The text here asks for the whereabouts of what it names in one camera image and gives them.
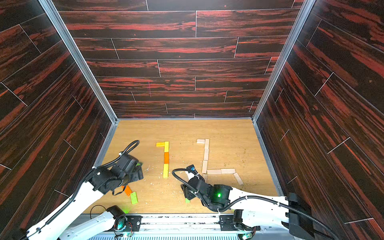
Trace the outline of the orange block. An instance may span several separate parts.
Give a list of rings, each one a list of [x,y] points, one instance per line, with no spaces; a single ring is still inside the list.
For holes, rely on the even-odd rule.
[[[169,164],[170,163],[170,156],[169,152],[164,152],[164,164]]]
[[[132,194],[132,190],[131,190],[131,188],[128,186],[128,185],[126,185],[125,186],[125,188],[124,188],[124,193],[127,195],[127,196],[130,196],[131,194]]]

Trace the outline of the natural wood block body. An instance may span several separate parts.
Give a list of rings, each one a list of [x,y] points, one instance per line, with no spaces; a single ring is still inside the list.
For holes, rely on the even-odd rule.
[[[208,161],[204,160],[203,166],[202,166],[202,173],[207,174],[207,169],[208,169]]]

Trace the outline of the natural wood block neck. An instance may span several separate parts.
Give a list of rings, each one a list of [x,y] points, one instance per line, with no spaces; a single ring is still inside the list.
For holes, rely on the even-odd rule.
[[[204,161],[209,160],[209,149],[204,149]]]
[[[205,149],[209,149],[210,139],[205,139]]]

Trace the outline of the natural wood block neck top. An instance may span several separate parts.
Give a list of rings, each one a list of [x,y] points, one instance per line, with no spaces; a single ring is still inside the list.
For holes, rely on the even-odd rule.
[[[205,149],[209,149],[210,139],[205,139]]]

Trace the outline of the natural wood block diagonal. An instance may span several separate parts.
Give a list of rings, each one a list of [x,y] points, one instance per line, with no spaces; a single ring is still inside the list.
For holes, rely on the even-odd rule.
[[[221,169],[207,170],[207,175],[221,175],[221,174],[222,174]]]

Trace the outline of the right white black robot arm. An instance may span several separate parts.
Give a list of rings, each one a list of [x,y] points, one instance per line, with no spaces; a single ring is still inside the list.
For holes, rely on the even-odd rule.
[[[187,173],[183,180],[178,173]],[[232,210],[232,224],[239,231],[254,232],[257,228],[272,227],[288,230],[299,239],[313,240],[316,235],[337,240],[337,234],[312,215],[312,208],[295,193],[271,197],[244,192],[227,185],[211,185],[195,166],[174,169],[172,175],[179,180],[188,200],[200,199],[202,205],[215,213]]]

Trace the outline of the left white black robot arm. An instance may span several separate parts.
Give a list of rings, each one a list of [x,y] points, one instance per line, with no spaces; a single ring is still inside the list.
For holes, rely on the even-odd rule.
[[[143,179],[142,163],[130,152],[139,145],[131,142],[113,161],[92,168],[81,179],[74,193],[43,220],[28,230],[11,231],[8,240],[69,240],[76,237],[88,239],[98,233],[126,228],[126,214],[117,206],[108,208],[97,218],[89,220],[82,226],[70,229],[69,226],[83,211],[108,192],[118,195],[118,188],[124,189],[131,182]]]

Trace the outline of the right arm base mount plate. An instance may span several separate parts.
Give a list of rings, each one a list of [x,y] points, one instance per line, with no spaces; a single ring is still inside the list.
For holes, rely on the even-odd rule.
[[[249,227],[243,223],[243,218],[237,215],[220,215],[221,231],[253,231],[256,227]]]

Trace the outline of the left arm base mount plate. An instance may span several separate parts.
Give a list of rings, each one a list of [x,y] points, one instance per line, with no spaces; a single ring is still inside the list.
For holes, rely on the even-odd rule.
[[[112,233],[131,233],[138,232],[142,223],[142,216],[140,215],[126,215],[125,219],[122,217],[114,223],[113,227],[107,232]]]

